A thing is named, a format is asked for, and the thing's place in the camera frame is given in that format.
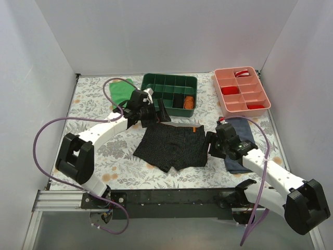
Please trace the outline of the black pinstriped underwear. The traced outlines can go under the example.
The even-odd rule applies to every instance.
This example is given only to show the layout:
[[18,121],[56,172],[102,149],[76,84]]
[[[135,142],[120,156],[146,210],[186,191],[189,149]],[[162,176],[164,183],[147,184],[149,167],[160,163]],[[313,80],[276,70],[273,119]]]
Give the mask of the black pinstriped underwear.
[[188,167],[205,167],[208,161],[204,149],[204,126],[176,127],[158,123],[148,127],[133,155],[146,163],[169,172]]

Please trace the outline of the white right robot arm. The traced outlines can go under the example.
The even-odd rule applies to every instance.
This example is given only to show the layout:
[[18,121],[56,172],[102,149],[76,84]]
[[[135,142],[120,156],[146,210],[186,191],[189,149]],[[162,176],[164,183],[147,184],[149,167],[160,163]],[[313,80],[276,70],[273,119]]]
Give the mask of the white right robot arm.
[[232,197],[241,207],[251,203],[282,216],[298,234],[305,235],[330,217],[322,185],[297,177],[275,162],[249,140],[242,141],[229,123],[218,123],[215,132],[207,132],[204,143],[208,153],[229,157],[262,177],[262,184],[252,179],[235,187]]

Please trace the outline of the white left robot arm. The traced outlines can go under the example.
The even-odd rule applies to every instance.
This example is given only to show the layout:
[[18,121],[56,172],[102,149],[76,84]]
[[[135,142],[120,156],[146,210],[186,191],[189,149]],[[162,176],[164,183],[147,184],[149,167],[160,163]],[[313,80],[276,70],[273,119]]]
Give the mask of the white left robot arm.
[[123,101],[101,123],[77,135],[68,133],[62,140],[55,167],[93,195],[99,208],[106,208],[111,201],[110,187],[94,174],[95,153],[115,135],[140,122],[143,128],[160,122],[169,122],[162,99],[152,98],[153,90],[134,90],[129,100]]

